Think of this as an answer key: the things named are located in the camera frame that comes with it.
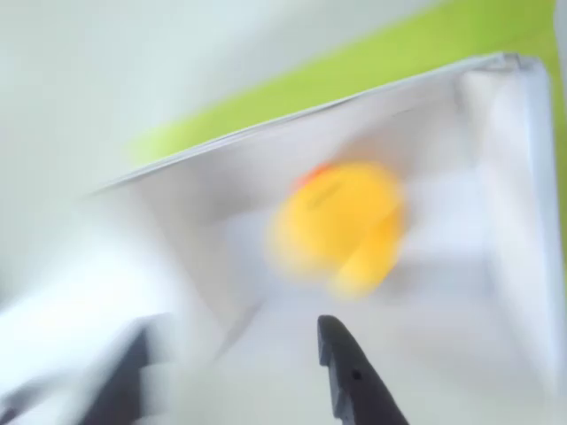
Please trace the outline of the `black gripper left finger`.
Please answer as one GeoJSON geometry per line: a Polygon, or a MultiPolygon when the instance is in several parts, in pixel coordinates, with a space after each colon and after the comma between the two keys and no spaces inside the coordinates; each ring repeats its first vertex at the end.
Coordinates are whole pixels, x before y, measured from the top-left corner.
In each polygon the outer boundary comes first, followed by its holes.
{"type": "Polygon", "coordinates": [[[84,424],[161,424],[171,413],[174,350],[171,318],[135,323],[133,336],[82,414],[84,424]]]}

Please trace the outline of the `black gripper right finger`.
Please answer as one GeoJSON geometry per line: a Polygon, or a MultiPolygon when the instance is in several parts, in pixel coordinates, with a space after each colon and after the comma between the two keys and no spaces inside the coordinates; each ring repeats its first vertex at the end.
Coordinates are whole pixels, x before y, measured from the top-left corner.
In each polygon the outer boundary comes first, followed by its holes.
{"type": "Polygon", "coordinates": [[[331,409],[353,425],[408,425],[363,349],[338,318],[317,320],[319,363],[328,370],[331,409]]]}

